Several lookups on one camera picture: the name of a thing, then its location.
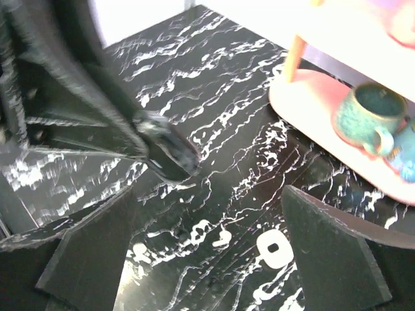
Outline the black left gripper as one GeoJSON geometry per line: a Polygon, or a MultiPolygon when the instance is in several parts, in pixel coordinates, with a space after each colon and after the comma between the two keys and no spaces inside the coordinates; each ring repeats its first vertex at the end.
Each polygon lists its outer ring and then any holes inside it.
{"type": "Polygon", "coordinates": [[[1,104],[22,146],[148,156],[87,1],[1,2],[1,104]]]}

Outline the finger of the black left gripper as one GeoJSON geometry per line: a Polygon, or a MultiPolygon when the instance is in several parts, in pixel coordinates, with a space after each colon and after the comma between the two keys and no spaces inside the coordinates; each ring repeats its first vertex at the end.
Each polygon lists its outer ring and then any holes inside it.
{"type": "Polygon", "coordinates": [[[113,206],[130,197],[130,191],[124,190],[90,207],[77,211],[69,216],[55,220],[43,227],[17,233],[1,241],[1,252],[12,252],[17,249],[35,248],[54,238],[62,237],[66,231],[80,229],[93,220],[98,220],[113,206]]]}

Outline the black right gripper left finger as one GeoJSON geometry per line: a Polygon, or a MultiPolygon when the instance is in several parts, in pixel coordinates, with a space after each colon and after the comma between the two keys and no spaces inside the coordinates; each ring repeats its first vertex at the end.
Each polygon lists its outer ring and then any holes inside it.
{"type": "Polygon", "coordinates": [[[131,188],[68,229],[36,288],[47,310],[112,310],[137,209],[131,188]]]}

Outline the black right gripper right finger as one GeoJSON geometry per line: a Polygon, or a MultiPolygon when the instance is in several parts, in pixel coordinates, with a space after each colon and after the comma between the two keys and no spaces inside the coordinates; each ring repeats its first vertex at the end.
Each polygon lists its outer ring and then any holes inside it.
{"type": "Polygon", "coordinates": [[[367,310],[392,299],[364,238],[293,186],[284,187],[281,203],[306,310],[367,310]]]}

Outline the black earbud charging case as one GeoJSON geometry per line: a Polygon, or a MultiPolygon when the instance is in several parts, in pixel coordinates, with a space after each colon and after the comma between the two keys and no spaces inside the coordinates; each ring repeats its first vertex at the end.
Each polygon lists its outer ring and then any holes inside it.
{"type": "Polygon", "coordinates": [[[179,183],[197,175],[198,150],[168,118],[154,111],[139,111],[132,124],[148,147],[146,164],[163,181],[179,183]]]}

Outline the white earbud charging case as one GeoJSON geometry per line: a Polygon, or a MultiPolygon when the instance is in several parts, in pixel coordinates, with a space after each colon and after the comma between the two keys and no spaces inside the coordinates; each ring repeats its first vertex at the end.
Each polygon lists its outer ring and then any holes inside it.
{"type": "Polygon", "coordinates": [[[289,241],[277,229],[270,229],[260,234],[256,246],[265,264],[274,270],[286,266],[294,258],[289,241]]]}

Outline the white earbud on table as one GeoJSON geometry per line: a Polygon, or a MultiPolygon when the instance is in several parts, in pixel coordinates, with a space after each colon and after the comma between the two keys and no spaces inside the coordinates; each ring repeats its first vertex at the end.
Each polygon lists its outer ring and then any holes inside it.
{"type": "Polygon", "coordinates": [[[147,254],[147,247],[144,243],[136,243],[132,247],[132,252],[134,254],[133,260],[135,262],[144,262],[147,264],[151,264],[152,260],[147,254]]]}

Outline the light blue butterfly mug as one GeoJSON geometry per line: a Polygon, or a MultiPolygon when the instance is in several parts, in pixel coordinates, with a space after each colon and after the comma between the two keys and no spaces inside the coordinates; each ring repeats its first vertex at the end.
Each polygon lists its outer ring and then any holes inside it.
{"type": "Polygon", "coordinates": [[[386,162],[403,181],[414,183],[414,119],[394,135],[394,147],[386,162]]]}

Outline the teal glazed ceramic mug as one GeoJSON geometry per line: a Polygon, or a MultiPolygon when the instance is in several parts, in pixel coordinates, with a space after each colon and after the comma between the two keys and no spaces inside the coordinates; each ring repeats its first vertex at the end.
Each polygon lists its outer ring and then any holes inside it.
{"type": "Polygon", "coordinates": [[[335,133],[348,144],[385,157],[394,147],[394,134],[408,116],[406,100],[375,82],[350,89],[332,113],[335,133]]]}

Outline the pink three-tier shelf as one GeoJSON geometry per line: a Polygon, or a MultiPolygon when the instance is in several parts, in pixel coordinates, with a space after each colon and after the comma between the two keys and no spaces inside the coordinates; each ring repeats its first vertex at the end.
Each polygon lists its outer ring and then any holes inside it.
{"type": "Polygon", "coordinates": [[[414,185],[379,157],[348,145],[331,114],[349,88],[373,80],[414,100],[414,50],[385,26],[397,1],[287,1],[294,40],[281,74],[270,83],[272,109],[387,196],[414,204],[414,185]]]}

